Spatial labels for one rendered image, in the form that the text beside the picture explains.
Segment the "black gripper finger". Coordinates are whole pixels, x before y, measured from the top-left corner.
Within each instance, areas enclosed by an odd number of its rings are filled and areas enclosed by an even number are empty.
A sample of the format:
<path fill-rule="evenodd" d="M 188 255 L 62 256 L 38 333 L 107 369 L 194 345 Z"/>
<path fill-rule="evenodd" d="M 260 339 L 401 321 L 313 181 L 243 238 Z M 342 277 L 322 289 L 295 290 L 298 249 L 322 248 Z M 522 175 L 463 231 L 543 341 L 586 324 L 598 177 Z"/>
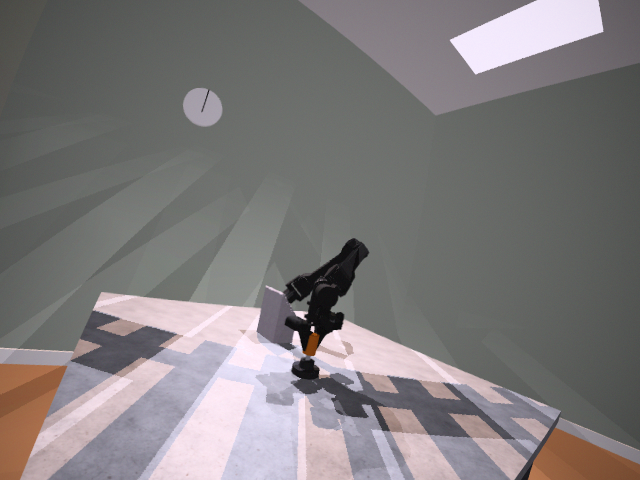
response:
<path fill-rule="evenodd" d="M 313 333 L 312 331 L 301 331 L 298 332 L 301 340 L 302 349 L 305 351 L 308 343 L 309 336 Z"/>
<path fill-rule="evenodd" d="M 322 342 L 322 340 L 325 338 L 325 336 L 329 333 L 332 333 L 333 331 L 329 332 L 319 326 L 314 326 L 314 333 L 319 335 L 319 340 L 318 340 L 318 345 L 317 345 L 317 349 L 320 345 L 320 343 Z"/>

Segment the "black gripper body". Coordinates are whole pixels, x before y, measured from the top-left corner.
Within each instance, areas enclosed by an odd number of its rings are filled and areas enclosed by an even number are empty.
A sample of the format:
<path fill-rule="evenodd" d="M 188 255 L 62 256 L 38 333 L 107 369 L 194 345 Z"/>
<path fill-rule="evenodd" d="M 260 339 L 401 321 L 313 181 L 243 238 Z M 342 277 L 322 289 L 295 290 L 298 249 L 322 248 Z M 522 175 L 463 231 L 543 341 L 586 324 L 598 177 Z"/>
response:
<path fill-rule="evenodd" d="M 303 320 L 298 316 L 289 316 L 285 321 L 285 325 L 297 332 L 310 331 L 311 326 L 319 326 L 325 329 L 325 327 L 321 323 L 313 323 L 314 316 L 318 308 L 321 306 L 319 302 L 310 299 L 310 301 L 307 301 L 307 304 L 309 305 L 308 313 L 304 314 L 304 318 L 306 320 Z"/>

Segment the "orange knob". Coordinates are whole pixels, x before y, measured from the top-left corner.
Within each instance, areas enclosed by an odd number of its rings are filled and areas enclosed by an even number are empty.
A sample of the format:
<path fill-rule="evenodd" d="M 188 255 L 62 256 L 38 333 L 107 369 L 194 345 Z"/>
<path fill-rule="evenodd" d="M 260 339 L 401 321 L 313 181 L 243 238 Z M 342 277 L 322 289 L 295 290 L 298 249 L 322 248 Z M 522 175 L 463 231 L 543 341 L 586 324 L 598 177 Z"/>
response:
<path fill-rule="evenodd" d="M 315 356 L 317 345 L 318 345 L 319 335 L 316 333 L 312 333 L 309 336 L 306 350 L 303 350 L 303 353 L 308 356 Z"/>

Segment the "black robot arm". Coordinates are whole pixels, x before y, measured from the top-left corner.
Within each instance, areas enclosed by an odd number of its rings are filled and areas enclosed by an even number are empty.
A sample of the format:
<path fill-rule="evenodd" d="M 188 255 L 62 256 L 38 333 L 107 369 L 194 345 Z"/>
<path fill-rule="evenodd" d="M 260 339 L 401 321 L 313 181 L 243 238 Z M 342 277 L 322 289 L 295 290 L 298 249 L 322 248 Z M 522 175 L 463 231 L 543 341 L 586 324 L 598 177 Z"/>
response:
<path fill-rule="evenodd" d="M 287 289 L 282 292 L 289 304 L 295 299 L 301 301 L 312 292 L 311 299 L 318 301 L 321 305 L 314 316 L 313 323 L 321 323 L 329 332 L 338 330 L 339 326 L 344 324 L 345 315 L 342 312 L 335 314 L 330 310 L 323 310 L 323 307 L 333 307 L 339 296 L 347 294 L 355 279 L 356 268 L 369 255 L 369 250 L 364 243 L 356 238 L 350 239 L 345 244 L 340 254 L 314 272 L 298 275 L 285 285 Z"/>

